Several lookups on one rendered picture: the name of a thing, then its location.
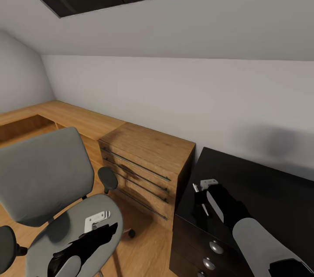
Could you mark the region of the swivel chair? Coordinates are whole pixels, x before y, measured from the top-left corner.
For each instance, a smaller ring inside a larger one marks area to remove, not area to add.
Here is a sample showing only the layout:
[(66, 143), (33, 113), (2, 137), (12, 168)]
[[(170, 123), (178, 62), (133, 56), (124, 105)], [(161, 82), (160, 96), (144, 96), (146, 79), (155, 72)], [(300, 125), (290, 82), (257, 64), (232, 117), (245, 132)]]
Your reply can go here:
[[(101, 245), (82, 265), (77, 277), (104, 277), (101, 268), (116, 250), (124, 229), (118, 204), (108, 196), (118, 187), (118, 179), (108, 167), (98, 170), (104, 194), (92, 192), (95, 172), (83, 140), (75, 127), (62, 128), (0, 148), (0, 203), (10, 218), (22, 225), (46, 226), (29, 248), (17, 244), (10, 226), (0, 227), (0, 274), (6, 272), (17, 256), (25, 256), (25, 277), (48, 277), (53, 254), (85, 232), (85, 219), (110, 211), (110, 219), (97, 228), (118, 223), (109, 243)], [(79, 199), (81, 202), (54, 216)]]

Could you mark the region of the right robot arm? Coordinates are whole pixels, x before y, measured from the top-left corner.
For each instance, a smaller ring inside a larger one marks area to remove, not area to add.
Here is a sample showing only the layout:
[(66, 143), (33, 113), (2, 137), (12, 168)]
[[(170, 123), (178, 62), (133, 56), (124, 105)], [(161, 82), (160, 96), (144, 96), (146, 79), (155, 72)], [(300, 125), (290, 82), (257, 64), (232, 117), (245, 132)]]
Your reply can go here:
[(201, 180), (196, 204), (212, 205), (228, 226), (255, 277), (314, 277), (312, 269), (281, 244), (215, 179)]

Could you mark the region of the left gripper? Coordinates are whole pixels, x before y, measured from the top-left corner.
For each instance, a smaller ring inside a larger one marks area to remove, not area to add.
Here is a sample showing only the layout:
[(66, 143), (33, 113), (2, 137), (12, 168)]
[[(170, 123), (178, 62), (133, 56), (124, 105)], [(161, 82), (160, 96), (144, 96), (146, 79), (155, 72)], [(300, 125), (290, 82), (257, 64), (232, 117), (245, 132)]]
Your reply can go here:
[(101, 245), (109, 243), (111, 241), (112, 235), (116, 233), (117, 227), (117, 222), (111, 226), (107, 224), (97, 229), (94, 229), (93, 231), (80, 235), (79, 239), (83, 237), (88, 237), (89, 239), (91, 239), (93, 243), (93, 254)]

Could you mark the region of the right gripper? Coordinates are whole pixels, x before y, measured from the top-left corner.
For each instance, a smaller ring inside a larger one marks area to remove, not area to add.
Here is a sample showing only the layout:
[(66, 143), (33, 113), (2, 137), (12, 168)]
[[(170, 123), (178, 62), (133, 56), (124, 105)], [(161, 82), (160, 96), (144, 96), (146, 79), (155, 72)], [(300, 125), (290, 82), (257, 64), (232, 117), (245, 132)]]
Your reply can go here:
[(205, 192), (206, 190), (194, 193), (196, 204), (208, 204), (208, 201), (205, 198)]

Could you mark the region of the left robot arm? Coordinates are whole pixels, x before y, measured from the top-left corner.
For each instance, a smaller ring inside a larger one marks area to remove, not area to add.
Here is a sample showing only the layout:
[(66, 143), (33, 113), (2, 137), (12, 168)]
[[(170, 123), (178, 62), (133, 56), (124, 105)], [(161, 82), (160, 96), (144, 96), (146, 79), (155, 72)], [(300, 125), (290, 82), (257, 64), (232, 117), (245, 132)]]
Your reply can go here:
[(111, 241), (118, 223), (97, 228), (95, 224), (110, 219), (112, 213), (103, 211), (85, 219), (85, 233), (53, 254), (48, 265), (48, 277), (77, 277), (82, 265), (103, 244)]

